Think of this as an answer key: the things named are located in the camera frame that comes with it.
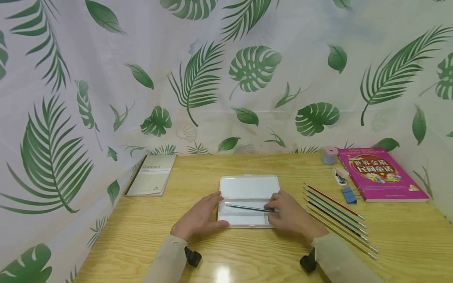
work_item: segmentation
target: black clip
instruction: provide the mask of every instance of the black clip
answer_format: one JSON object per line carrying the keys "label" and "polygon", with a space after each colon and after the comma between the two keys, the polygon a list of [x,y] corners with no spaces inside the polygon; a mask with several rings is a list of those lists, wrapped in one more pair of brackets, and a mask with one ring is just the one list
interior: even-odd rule
{"label": "black clip", "polygon": [[308,255],[304,255],[300,259],[299,263],[307,273],[312,273],[316,269],[316,265],[318,264],[314,258],[314,248]]}
{"label": "black clip", "polygon": [[199,252],[193,252],[188,247],[184,248],[184,252],[186,253],[187,262],[191,266],[197,267],[201,260],[201,254]]}

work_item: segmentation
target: left hand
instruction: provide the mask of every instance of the left hand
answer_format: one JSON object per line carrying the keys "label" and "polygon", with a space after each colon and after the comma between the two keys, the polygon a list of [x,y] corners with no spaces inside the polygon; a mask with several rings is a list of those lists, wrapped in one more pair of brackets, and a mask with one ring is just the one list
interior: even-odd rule
{"label": "left hand", "polygon": [[217,191],[202,198],[173,225],[170,234],[188,241],[193,235],[207,234],[228,227],[230,223],[225,220],[209,220],[216,204],[223,200],[220,194],[221,192]]}

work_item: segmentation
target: white curtain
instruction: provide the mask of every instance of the white curtain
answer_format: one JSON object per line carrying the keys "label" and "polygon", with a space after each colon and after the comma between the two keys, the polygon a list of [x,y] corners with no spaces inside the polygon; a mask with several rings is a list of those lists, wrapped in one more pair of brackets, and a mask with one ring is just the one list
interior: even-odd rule
{"label": "white curtain", "polygon": [[144,154],[383,146],[453,219],[452,10],[0,0],[0,282],[72,282]]}

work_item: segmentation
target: right hand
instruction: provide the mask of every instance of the right hand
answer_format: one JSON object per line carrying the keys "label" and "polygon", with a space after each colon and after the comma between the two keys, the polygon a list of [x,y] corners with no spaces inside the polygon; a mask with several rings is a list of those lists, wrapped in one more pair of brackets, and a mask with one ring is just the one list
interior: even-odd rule
{"label": "right hand", "polygon": [[314,238],[327,235],[327,228],[308,212],[287,192],[280,190],[272,194],[265,209],[278,209],[278,216],[270,213],[269,223],[278,230],[295,232],[302,235],[309,243]]}

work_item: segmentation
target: forearm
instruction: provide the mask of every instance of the forearm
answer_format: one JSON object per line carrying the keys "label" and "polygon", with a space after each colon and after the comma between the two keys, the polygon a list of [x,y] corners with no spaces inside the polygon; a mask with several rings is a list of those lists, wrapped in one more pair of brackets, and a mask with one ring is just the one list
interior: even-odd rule
{"label": "forearm", "polygon": [[164,239],[141,283],[177,283],[186,265],[187,242],[170,234]]}
{"label": "forearm", "polygon": [[313,240],[315,259],[332,283],[382,283],[334,233]]}

